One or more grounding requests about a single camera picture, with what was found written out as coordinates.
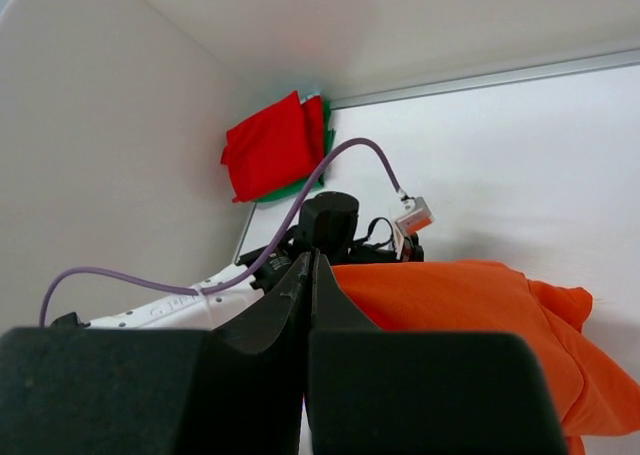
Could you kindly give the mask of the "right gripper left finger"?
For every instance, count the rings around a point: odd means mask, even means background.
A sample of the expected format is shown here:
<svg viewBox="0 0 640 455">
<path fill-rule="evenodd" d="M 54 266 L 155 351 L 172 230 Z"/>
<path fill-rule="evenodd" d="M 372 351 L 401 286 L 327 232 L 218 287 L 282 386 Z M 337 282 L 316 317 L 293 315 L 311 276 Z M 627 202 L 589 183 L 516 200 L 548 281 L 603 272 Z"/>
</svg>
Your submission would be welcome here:
<svg viewBox="0 0 640 455">
<path fill-rule="evenodd" d="M 212 332 L 214 385 L 231 399 L 302 393 L 312 269 L 313 255 L 300 255 L 269 293 Z"/>
</svg>

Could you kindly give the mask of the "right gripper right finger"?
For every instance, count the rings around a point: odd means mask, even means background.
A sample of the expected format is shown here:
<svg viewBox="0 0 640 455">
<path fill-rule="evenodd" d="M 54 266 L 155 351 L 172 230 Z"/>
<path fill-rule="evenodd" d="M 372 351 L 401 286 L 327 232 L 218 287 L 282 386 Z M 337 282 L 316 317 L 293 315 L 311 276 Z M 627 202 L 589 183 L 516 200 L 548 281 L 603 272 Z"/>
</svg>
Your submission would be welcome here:
<svg viewBox="0 0 640 455">
<path fill-rule="evenodd" d="M 316 250 L 312 269 L 311 327 L 314 331 L 380 331 L 341 289 L 326 255 Z"/>
</svg>

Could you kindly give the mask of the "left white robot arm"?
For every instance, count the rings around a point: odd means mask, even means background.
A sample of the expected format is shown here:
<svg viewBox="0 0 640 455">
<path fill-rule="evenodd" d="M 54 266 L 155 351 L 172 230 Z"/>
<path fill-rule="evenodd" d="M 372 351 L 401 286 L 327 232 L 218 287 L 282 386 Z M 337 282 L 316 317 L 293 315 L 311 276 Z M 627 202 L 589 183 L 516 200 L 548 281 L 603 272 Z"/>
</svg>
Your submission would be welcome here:
<svg viewBox="0 0 640 455">
<path fill-rule="evenodd" d="M 298 223 L 283 233 L 272 249 L 261 247 L 241 255 L 216 275 L 194 284 L 184 294 L 168 294 L 120 314 L 83 322 L 75 312 L 50 322 L 52 327 L 155 329 L 216 328 L 271 291 L 297 257 L 319 250 L 332 265 L 422 262 L 418 231 L 432 222 L 421 197 L 404 196 L 403 210 L 390 220 L 376 217 L 358 238 L 358 200 L 342 192 L 323 192 L 300 204 Z"/>
</svg>

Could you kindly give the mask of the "folded red t shirt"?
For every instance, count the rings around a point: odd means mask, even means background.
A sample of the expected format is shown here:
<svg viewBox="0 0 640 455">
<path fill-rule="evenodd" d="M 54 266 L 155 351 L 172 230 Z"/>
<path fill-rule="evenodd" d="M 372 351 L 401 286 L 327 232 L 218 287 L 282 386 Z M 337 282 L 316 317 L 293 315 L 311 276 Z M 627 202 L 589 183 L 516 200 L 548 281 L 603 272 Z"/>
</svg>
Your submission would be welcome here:
<svg viewBox="0 0 640 455">
<path fill-rule="evenodd" d="M 305 180 L 324 159 L 324 100 L 300 98 L 294 91 L 227 131 L 220 163 L 227 167 L 235 203 Z"/>
</svg>

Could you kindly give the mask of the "folded light blue t shirt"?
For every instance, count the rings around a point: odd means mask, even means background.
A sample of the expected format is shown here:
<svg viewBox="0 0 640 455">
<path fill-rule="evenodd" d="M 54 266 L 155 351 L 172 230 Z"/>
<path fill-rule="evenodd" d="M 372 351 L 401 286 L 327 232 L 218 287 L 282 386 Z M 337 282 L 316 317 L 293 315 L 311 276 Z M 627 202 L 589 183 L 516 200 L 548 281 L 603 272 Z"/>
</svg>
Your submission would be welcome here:
<svg viewBox="0 0 640 455">
<path fill-rule="evenodd" d="M 312 92 L 312 93 L 309 93 L 309 94 L 306 94 L 306 95 L 302 96 L 300 98 L 300 102 L 301 103 L 305 103 L 306 101 L 308 101 L 310 99 L 313 99 L 315 97 L 321 97 L 321 96 L 322 96 L 322 94 L 320 92 L 317 92 L 317 91 L 316 92 Z"/>
</svg>

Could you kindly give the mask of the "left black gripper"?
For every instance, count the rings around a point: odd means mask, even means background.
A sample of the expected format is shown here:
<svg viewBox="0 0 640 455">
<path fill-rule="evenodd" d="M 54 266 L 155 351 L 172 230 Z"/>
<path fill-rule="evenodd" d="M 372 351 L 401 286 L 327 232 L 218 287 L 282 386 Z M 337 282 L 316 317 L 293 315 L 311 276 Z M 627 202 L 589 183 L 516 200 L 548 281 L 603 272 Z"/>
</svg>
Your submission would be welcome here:
<svg viewBox="0 0 640 455">
<path fill-rule="evenodd" d="M 379 222 L 385 222 L 390 229 L 387 241 L 371 243 L 371 237 Z M 368 225 L 367 234 L 353 241 L 349 248 L 350 264 L 382 264 L 424 262 L 424 249 L 417 234 L 404 236 L 385 217 L 376 217 Z"/>
</svg>

